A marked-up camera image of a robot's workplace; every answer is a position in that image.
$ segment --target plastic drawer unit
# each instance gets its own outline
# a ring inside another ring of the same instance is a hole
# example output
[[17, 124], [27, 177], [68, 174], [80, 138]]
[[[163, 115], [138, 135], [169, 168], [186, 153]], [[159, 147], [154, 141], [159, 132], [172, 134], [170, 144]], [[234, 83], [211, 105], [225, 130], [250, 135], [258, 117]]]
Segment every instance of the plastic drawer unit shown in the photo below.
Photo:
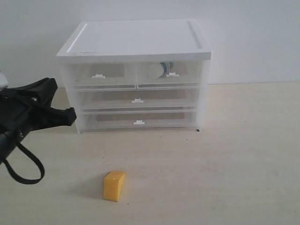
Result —
[[201, 129], [211, 56], [194, 19], [83, 22], [57, 54], [79, 133]]

